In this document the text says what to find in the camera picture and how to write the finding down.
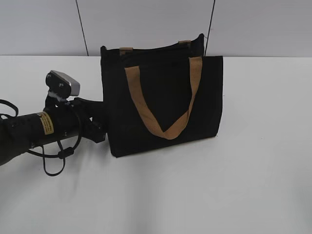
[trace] bag handle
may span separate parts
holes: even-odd
[[[148,108],[143,96],[142,87],[140,83],[140,67],[127,67],[125,68],[129,91],[131,98],[136,106],[136,109],[144,122],[146,128],[155,136],[165,139],[175,139],[185,129],[189,122],[190,114],[193,108],[196,93],[198,91],[201,69],[202,69],[202,57],[189,58],[190,62],[190,84],[192,90],[192,98],[190,101],[189,109],[178,118],[171,127],[165,132],[162,131],[155,116]]]

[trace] small camera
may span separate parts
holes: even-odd
[[[48,95],[58,101],[65,101],[70,96],[77,97],[79,95],[79,82],[63,72],[50,71],[45,82],[49,87]]]

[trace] black tote bag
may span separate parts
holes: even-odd
[[[101,48],[105,122],[114,156],[216,136],[223,57],[204,57],[203,51],[203,34],[151,50]]]

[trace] sticker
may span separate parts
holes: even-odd
[[[38,113],[38,116],[40,116],[40,120],[44,129],[44,134],[49,135],[54,133],[54,127],[50,116],[46,112],[40,112]]]

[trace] table surface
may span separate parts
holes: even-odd
[[[99,57],[0,56],[0,98],[41,111],[50,70],[102,100]],[[0,233],[312,233],[311,74],[312,58],[224,58],[217,137],[121,158],[83,139],[57,177],[39,157],[13,159],[0,167]]]

